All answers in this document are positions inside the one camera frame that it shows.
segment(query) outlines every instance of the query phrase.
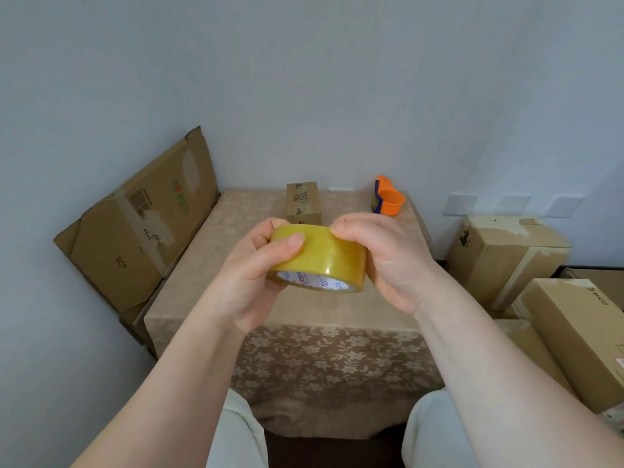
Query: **table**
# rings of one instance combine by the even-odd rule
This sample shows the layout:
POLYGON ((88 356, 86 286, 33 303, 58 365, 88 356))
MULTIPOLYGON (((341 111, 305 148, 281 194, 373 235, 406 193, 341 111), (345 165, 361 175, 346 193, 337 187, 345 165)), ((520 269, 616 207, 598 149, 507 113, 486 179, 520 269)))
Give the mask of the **table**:
MULTIPOLYGON (((372 192, 321 192, 323 224, 370 212, 372 192)), ((218 273, 232 246, 259 221, 283 217, 285 192, 230 189, 184 253, 145 316, 158 355, 218 273)), ((409 198, 396 221, 416 236, 409 198)), ((404 422, 414 403, 443 386, 417 323, 366 278, 359 294, 289 286, 245 340, 231 387, 280 435, 367 438, 404 422)))

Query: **light switch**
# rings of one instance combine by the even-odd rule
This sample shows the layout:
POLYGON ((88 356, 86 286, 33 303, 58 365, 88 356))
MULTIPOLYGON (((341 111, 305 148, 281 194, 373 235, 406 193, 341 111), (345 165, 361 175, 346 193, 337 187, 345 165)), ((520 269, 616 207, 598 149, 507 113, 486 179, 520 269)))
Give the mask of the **light switch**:
POLYGON ((556 195, 543 216, 545 218, 569 218, 576 212, 583 200, 585 197, 578 195, 556 195))
POLYGON ((469 215, 472 213, 474 204, 477 203, 477 195, 470 193, 452 193, 446 200, 443 215, 469 215))
POLYGON ((503 195, 494 206, 495 215, 522 215, 531 196, 528 194, 503 195))

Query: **brown floor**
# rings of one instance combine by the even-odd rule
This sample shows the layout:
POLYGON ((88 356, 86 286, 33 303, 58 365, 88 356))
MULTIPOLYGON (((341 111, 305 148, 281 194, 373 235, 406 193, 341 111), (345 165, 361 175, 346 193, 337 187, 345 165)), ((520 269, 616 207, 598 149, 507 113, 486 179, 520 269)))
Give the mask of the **brown floor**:
POLYGON ((270 468, 405 468, 401 443, 405 425, 368 440, 290 438, 265 431, 270 468))

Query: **tape core label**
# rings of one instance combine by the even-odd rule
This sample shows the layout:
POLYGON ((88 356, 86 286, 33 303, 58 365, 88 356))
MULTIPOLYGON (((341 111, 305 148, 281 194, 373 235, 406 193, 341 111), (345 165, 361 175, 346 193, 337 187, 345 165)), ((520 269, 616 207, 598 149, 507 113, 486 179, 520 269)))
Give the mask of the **tape core label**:
POLYGON ((318 274, 280 271, 277 273, 277 276, 285 281, 297 283, 306 287, 314 287, 329 291, 345 291, 349 289, 349 285, 347 283, 318 274))

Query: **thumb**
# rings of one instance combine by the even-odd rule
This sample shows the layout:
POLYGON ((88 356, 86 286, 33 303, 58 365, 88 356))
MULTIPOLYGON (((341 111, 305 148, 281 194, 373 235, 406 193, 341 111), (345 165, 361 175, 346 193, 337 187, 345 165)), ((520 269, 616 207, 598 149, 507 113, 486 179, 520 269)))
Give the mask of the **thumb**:
POLYGON ((243 261, 242 264, 246 268, 243 276, 246 279, 261 278, 271 267, 294 258, 304 240, 302 233, 295 233, 263 246, 243 261))
POLYGON ((345 220, 334 223, 331 232, 346 241, 362 244, 375 258, 385 259, 396 249, 398 235, 391 229, 368 220, 345 220))

